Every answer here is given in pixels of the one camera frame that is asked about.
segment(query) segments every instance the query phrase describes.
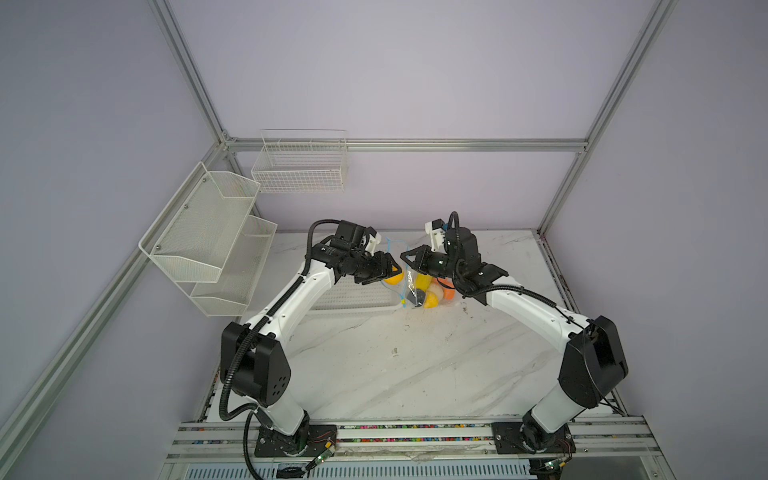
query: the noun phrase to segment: lavender wall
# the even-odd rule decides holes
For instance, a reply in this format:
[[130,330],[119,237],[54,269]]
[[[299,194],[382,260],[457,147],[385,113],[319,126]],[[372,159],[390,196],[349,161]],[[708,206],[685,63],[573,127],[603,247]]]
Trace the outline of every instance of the lavender wall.
[[[212,141],[144,0],[0,3],[0,422]],[[156,478],[221,328],[149,267],[11,478]]]
[[766,24],[765,2],[680,0],[548,235],[678,480],[764,476]]

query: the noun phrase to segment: wall-mounted basket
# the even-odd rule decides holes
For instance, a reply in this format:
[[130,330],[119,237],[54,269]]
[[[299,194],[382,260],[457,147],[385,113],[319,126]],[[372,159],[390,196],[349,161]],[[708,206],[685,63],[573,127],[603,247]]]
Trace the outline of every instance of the wall-mounted basket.
[[180,189],[166,207],[176,209],[171,220],[160,225],[161,214],[139,248],[207,316],[239,316],[256,288],[277,225],[250,215],[258,182],[208,171],[203,164],[185,185],[191,181],[191,192],[184,196]]
[[339,315],[344,313],[392,312],[402,308],[400,295],[374,283],[361,285],[352,276],[343,276],[325,292],[307,314]]
[[336,192],[346,179],[344,130],[263,130],[251,174],[266,194]]

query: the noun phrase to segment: wire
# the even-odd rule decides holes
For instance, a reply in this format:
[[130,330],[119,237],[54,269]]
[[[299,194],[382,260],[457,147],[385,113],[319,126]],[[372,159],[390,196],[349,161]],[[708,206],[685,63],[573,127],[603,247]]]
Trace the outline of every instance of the wire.
[[568,440],[558,439],[563,445],[568,447],[568,461],[570,461],[572,458],[574,458],[574,454],[571,453],[571,444],[568,443]]
[[456,288],[454,288],[454,287],[452,287],[452,286],[448,286],[448,285],[445,285],[445,284],[444,284],[443,282],[441,282],[441,281],[440,281],[440,279],[439,279],[439,278],[437,278],[437,277],[435,277],[435,280],[437,280],[437,283],[439,283],[439,284],[440,284],[440,286],[441,286],[441,287],[443,287],[443,288],[447,288],[448,290],[456,290]]
[[310,226],[310,231],[306,233],[306,256],[304,257],[306,263],[304,263],[304,270],[302,270],[301,276],[306,276],[310,272],[310,265],[312,264],[312,235],[315,233],[315,228],[324,223],[335,223],[338,225],[340,222],[338,220],[326,218],[325,220],[318,220]]
[[[319,442],[330,442],[331,445],[335,445],[334,442],[328,439],[319,440],[319,441],[310,442],[310,443],[319,443]],[[319,463],[323,463],[324,460],[321,457],[325,454],[326,451],[327,449],[323,450],[317,457],[310,460],[304,466],[281,468],[280,470],[277,471],[276,477],[277,478],[304,478],[304,476],[308,475],[312,470],[314,470]]]
[[333,433],[334,433],[334,431],[330,431],[330,432],[325,432],[322,435],[318,435],[314,439],[310,440],[310,443],[320,443],[320,442],[325,442],[325,441],[332,442],[332,441],[329,440],[328,435],[333,436]]
[[[259,324],[262,322],[266,323],[264,319],[261,319],[259,321]],[[237,407],[232,412],[229,411],[229,401],[230,401],[230,391],[232,390],[232,381],[234,380],[235,373],[237,373],[237,370],[240,368],[240,363],[243,361],[243,357],[246,355],[248,350],[250,349],[251,344],[256,339],[256,335],[259,332],[259,329],[261,327],[254,328],[251,331],[248,332],[248,335],[246,335],[245,339],[240,343],[240,346],[237,347],[237,351],[235,352],[235,356],[232,358],[232,363],[230,363],[230,368],[227,370],[227,376],[224,378],[223,388],[221,389],[221,399],[219,401],[219,417],[221,417],[222,420],[225,422],[235,418],[240,413],[245,412],[246,410],[255,410],[259,408],[258,403],[246,403],[245,405],[241,405]]]
[[625,412],[622,412],[621,409],[619,409],[616,406],[611,405],[608,402],[599,402],[599,405],[605,405],[605,406],[611,407],[613,409],[614,413],[618,413],[619,415],[621,415],[623,417],[627,416],[627,414]]
[[[392,243],[403,243],[406,246],[406,251],[411,250],[411,247],[408,245],[408,242],[406,242],[404,240],[392,240],[389,237],[384,237],[384,238],[386,238],[386,252],[387,253],[389,253],[389,249],[392,247]],[[408,271],[409,271],[409,268],[408,268],[408,265],[406,264],[406,270],[403,272],[403,276],[408,276]],[[400,297],[400,302],[402,304],[402,308],[406,308],[407,307],[407,305],[406,305],[406,288],[408,287],[408,282],[403,282],[402,283],[402,292],[401,293],[398,293],[396,290],[393,290],[393,289],[389,288],[384,283],[383,280],[379,280],[379,282],[386,289],[391,290],[391,291],[393,291],[393,292],[398,294],[398,296]]]
[[395,290],[395,289],[389,288],[389,287],[386,285],[386,283],[384,283],[384,280],[379,280],[379,283],[381,283],[381,284],[384,286],[384,288],[386,288],[387,290],[389,290],[389,291],[391,291],[391,292],[395,292],[395,293],[397,293],[397,295],[400,297],[400,300],[402,300],[402,294],[401,294],[400,292],[398,292],[397,290]]
[[568,321],[568,323],[573,323],[574,325],[576,325],[577,327],[581,328],[582,330],[584,328],[586,328],[586,327],[583,327],[583,326],[579,325],[578,322],[576,320],[574,320],[572,316],[568,316],[565,313],[563,313],[563,311],[560,310],[557,306],[555,306],[554,309],[557,310],[558,312],[560,312],[560,314],[565,317],[565,319]]
[[248,452],[248,429],[250,428],[250,420],[252,418],[253,411],[248,413],[248,418],[245,420],[245,428],[243,429],[243,457],[245,457],[245,466],[248,468],[248,472],[250,472],[251,476],[256,480],[264,480],[253,467],[253,463],[250,461],[250,452]]

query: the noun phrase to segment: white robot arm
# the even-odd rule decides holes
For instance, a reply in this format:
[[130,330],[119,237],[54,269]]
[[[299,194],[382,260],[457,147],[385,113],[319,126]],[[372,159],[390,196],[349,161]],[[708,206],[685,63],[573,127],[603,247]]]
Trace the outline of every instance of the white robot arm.
[[[558,384],[525,414],[517,437],[528,452],[543,452],[568,420],[596,406],[627,375],[615,326],[604,317],[592,320],[558,307],[525,289],[504,270],[483,263],[475,236],[458,226],[455,212],[451,218],[449,224],[442,220],[426,224],[430,238],[442,241],[446,253],[440,253],[433,240],[431,246],[404,252],[401,258],[420,273],[452,278],[460,294],[508,313],[563,353]],[[316,224],[310,229],[303,269],[278,297],[243,325],[231,323],[222,334],[221,418],[256,410],[262,434],[280,443],[289,455],[306,446],[309,416],[290,393],[290,367],[282,345],[341,276],[371,283],[402,271],[391,255],[375,252],[380,236],[372,228],[333,222],[339,223],[336,234],[311,248]],[[230,389],[253,402],[228,412]]]

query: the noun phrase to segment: yellow fruit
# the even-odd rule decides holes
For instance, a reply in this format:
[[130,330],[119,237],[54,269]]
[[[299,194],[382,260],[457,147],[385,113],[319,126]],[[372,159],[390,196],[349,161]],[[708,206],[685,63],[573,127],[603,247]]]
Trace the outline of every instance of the yellow fruit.
[[437,303],[437,295],[432,292],[427,292],[427,297],[424,299],[424,308],[436,307]]
[[[395,267],[392,267],[392,271],[396,272],[397,269]],[[398,283],[400,283],[400,280],[402,280],[404,276],[405,275],[403,274],[403,272],[400,272],[395,276],[391,276],[390,278],[385,278],[384,281],[387,282],[389,285],[397,285]]]
[[429,288],[427,289],[427,292],[434,293],[435,296],[437,296],[437,301],[438,302],[440,300],[442,300],[443,292],[442,292],[442,287],[440,285],[437,285],[436,283],[433,283],[432,285],[429,286]]
[[419,290],[427,291],[430,283],[432,283],[432,277],[429,275],[422,275],[420,273],[416,277],[416,281],[413,283],[413,286]]

